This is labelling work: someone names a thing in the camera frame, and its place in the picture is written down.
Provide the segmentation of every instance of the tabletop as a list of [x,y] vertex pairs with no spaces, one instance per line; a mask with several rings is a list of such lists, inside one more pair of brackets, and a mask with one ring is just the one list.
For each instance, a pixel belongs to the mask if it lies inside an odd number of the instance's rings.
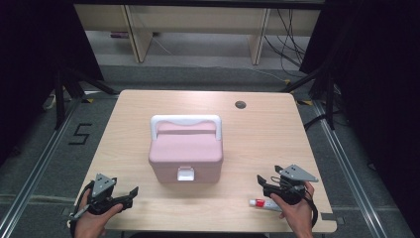
[[[241,101],[245,108],[236,106]],[[215,114],[222,119],[224,162],[217,183],[159,183],[149,164],[154,115]],[[291,232],[278,212],[249,206],[267,198],[257,175],[276,176],[274,165],[298,165],[313,182],[320,213],[331,214],[296,104],[288,93],[125,90],[116,103],[85,184],[96,174],[117,178],[114,196],[140,188],[133,207],[108,229],[198,232]],[[314,232],[334,232],[320,216]]]

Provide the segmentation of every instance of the gray carpet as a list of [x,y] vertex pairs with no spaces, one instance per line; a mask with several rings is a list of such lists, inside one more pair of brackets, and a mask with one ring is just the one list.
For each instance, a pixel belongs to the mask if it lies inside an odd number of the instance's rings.
[[[101,66],[106,84],[114,89],[172,89],[172,90],[232,90],[232,91],[279,91],[285,87],[283,80],[296,81],[281,70],[263,70],[201,67],[130,67]],[[86,90],[96,90],[82,83]],[[310,83],[293,92],[297,100],[309,98]],[[76,200],[77,193],[89,168],[90,162],[106,127],[115,98],[95,98],[92,103],[80,103],[71,117],[68,127],[40,183],[20,218],[12,237],[70,237],[65,225],[66,213]],[[316,117],[313,106],[298,105],[302,122]],[[0,214],[4,215],[14,195],[19,192],[35,165],[43,148],[53,134],[54,110],[38,118],[32,130],[20,144],[21,154],[11,157],[0,168]],[[375,171],[367,167],[368,158],[343,115],[335,116],[336,133],[355,168],[359,180],[376,209],[389,237],[414,237],[397,207]],[[77,127],[83,138],[74,136]],[[316,234],[315,237],[371,237],[352,192],[344,178],[321,124],[315,123],[307,131],[322,180],[327,190],[338,230],[332,234]],[[109,231],[106,237],[130,237],[134,232]],[[219,237],[230,237],[220,234]],[[293,234],[270,234],[270,237],[294,237]]]

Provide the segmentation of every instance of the hand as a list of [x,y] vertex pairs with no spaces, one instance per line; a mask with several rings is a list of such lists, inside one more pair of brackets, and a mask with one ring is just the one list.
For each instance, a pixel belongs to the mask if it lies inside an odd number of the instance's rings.
[[[307,198],[312,199],[314,187],[309,181],[305,182],[305,186],[309,194],[305,194]],[[289,205],[280,196],[272,193],[271,199],[281,207],[282,212],[279,218],[286,218],[287,223],[298,238],[313,237],[312,236],[312,209],[308,202],[302,199],[299,203]]]
[[[79,208],[83,208],[87,204],[87,196],[90,193],[88,189],[80,202]],[[123,209],[123,204],[117,204],[107,212],[101,215],[94,215],[86,211],[77,221],[75,229],[75,238],[98,238],[100,235],[105,235],[105,225],[111,217]]]

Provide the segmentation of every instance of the tube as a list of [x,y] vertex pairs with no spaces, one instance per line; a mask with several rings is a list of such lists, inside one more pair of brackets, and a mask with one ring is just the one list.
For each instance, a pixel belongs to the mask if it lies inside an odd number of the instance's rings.
[[281,208],[273,200],[250,199],[250,205],[266,210],[281,211]]

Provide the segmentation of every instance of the pink box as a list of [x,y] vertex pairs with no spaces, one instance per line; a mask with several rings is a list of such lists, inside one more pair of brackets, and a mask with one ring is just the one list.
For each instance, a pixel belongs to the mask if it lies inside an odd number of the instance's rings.
[[157,115],[151,120],[149,162],[159,182],[217,182],[223,164],[216,115]]

